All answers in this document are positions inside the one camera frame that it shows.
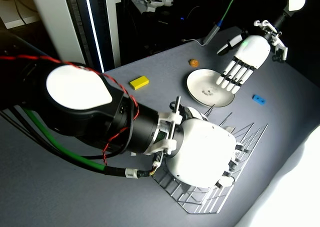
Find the yellow sponge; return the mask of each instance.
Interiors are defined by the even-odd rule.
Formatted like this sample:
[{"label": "yellow sponge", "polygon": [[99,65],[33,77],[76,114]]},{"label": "yellow sponge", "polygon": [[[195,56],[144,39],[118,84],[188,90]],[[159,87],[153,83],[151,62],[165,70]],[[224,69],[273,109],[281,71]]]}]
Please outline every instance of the yellow sponge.
[{"label": "yellow sponge", "polygon": [[145,76],[141,76],[139,78],[136,78],[135,80],[132,80],[129,84],[134,90],[140,89],[142,86],[145,86],[149,83],[149,80]]}]

